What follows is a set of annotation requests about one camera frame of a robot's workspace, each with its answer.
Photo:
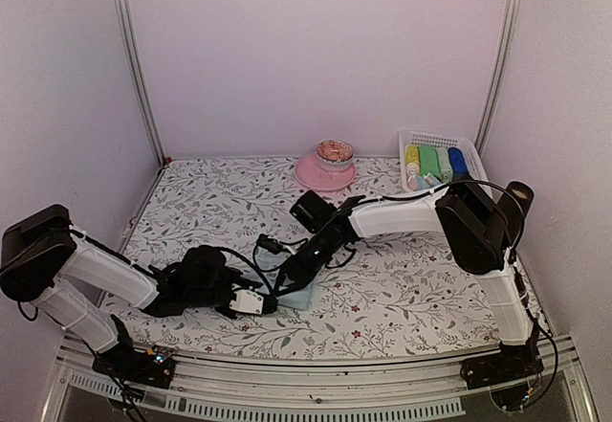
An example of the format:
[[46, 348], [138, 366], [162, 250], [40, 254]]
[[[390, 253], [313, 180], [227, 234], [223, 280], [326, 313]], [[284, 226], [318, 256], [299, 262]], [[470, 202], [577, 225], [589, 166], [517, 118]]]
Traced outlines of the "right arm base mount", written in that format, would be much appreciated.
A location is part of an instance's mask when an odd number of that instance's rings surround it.
[[468, 389], [481, 389], [535, 376], [543, 370], [537, 347], [502, 344], [494, 354], [464, 360], [460, 376]]

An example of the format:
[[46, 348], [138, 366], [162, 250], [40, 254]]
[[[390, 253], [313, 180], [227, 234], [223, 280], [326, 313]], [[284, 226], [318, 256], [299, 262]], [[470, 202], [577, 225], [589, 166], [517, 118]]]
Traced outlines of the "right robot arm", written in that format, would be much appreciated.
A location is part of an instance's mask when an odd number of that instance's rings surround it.
[[416, 195], [355, 196], [339, 206], [308, 190], [290, 213], [312, 236], [280, 265], [274, 292], [285, 296], [305, 288], [341, 247], [361, 239], [440, 233], [454, 262], [476, 278], [488, 299], [500, 343], [508, 346], [495, 357], [494, 371], [501, 379], [513, 380], [531, 364], [526, 345], [536, 332], [511, 273], [535, 194], [513, 181], [493, 200], [490, 187], [464, 175]]

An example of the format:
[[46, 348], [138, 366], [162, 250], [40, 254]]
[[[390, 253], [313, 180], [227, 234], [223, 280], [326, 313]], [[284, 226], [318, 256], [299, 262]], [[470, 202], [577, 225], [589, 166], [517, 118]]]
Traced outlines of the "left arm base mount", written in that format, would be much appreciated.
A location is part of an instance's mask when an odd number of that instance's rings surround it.
[[118, 343], [109, 350], [94, 353], [93, 371], [129, 383], [169, 389], [176, 362], [156, 351], [138, 351]]

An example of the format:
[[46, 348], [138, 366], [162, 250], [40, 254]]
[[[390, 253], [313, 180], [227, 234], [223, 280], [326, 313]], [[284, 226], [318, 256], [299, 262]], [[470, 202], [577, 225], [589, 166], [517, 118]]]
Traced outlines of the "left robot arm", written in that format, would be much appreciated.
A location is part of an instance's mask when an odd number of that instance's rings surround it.
[[235, 289], [246, 283], [208, 245], [189, 249], [181, 261], [162, 270], [143, 269], [75, 228], [68, 210], [58, 204], [9, 226], [1, 244], [2, 292], [78, 335], [122, 378], [142, 370], [142, 357], [123, 324], [99, 311], [73, 279], [155, 318], [180, 316], [187, 308], [225, 309], [235, 299]]

